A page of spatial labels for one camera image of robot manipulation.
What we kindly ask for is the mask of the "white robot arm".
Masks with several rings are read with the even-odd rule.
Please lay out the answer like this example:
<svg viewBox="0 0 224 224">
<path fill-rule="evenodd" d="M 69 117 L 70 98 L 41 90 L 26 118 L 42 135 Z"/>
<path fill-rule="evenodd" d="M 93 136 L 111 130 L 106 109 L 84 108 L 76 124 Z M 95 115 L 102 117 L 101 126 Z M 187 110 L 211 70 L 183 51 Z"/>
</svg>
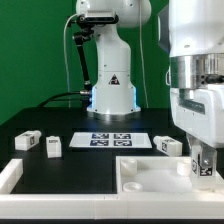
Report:
<svg viewBox="0 0 224 224">
<path fill-rule="evenodd" d="M 129 78 L 131 50 L 117 29 L 142 27 L 151 11 L 149 0 L 77 0 L 81 40 L 97 46 L 90 115 L 111 119 L 140 110 Z M 169 54 L 174 124 L 187 134 L 194 175 L 211 177 L 216 150 L 224 147 L 224 0 L 169 0 L 158 28 L 159 45 Z"/>
</svg>

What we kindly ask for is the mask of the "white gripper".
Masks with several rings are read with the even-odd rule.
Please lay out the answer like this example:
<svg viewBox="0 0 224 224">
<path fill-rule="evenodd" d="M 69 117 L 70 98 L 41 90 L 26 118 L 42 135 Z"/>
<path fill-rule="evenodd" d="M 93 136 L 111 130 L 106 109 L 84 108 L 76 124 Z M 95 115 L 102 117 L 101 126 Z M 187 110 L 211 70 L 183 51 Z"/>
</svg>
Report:
<svg viewBox="0 0 224 224">
<path fill-rule="evenodd" d="M 196 89 L 192 96 L 192 100 L 182 99 L 179 89 L 170 89 L 172 118 L 188 133 L 191 176 L 212 177 L 216 170 L 214 148 L 224 148 L 224 87 Z M 207 145 L 201 148 L 198 139 Z"/>
</svg>

